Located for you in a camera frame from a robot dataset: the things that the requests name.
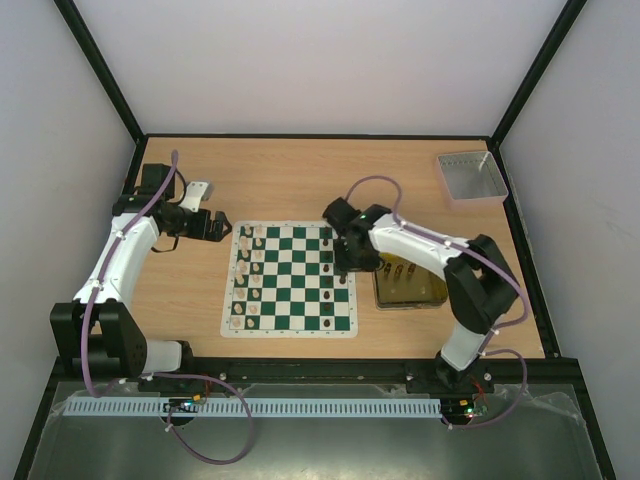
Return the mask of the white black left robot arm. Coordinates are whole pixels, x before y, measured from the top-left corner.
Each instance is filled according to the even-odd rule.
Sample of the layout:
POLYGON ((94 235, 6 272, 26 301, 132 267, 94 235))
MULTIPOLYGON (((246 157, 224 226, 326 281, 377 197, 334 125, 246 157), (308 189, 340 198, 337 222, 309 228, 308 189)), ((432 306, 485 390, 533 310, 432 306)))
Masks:
POLYGON ((150 340, 131 313, 134 290, 161 235, 222 241, 231 224, 222 212, 202 208, 213 186, 188 182, 177 164, 148 164, 138 186, 112 206, 109 236, 89 278, 70 302, 57 303, 50 324, 67 374, 81 376, 88 393, 106 394, 95 378, 110 383, 143 374, 180 369, 188 345, 180 340, 150 340))

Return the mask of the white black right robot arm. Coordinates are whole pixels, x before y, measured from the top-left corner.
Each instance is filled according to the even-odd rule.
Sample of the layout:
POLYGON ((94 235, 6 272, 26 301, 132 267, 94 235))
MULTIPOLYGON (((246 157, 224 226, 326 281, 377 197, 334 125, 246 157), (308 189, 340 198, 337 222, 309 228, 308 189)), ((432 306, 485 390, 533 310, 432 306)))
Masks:
POLYGON ((420 227, 374 204, 364 211, 339 197, 322 218, 337 235, 339 272, 374 272, 384 254, 421 267, 446 284, 455 324, 435 357, 435 376, 445 390, 460 390, 485 349, 497 320, 508 313, 522 289, 493 239, 451 237, 420 227))

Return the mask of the gold square tin box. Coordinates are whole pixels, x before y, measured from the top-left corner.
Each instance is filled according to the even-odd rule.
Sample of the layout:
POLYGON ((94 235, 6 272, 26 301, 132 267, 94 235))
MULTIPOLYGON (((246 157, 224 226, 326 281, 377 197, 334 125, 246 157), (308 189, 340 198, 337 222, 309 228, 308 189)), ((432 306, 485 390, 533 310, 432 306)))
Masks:
POLYGON ((381 310, 439 308, 448 300, 441 278, 395 255, 381 255, 373 279, 376 306, 381 310))

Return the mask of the green white chess board mat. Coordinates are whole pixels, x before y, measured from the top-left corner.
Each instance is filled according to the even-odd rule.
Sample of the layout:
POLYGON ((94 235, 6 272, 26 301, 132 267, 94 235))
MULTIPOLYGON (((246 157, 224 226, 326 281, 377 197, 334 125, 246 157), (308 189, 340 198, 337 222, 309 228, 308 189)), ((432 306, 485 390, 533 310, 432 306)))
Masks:
POLYGON ((358 334, 355 275, 347 273, 344 285, 335 266, 332 229, 329 246, 321 244, 324 221, 243 221, 232 231, 226 293, 220 322, 224 338, 354 338, 358 334), (250 236, 242 228, 249 225, 250 236), (257 237, 258 225, 265 236, 257 237), (333 261, 321 261, 323 251, 333 261), (331 266, 330 273, 323 266, 331 266), (331 298, 325 300, 325 291, 331 298), (330 312, 323 304, 331 303, 330 312), (330 329, 323 321, 330 319, 330 329))

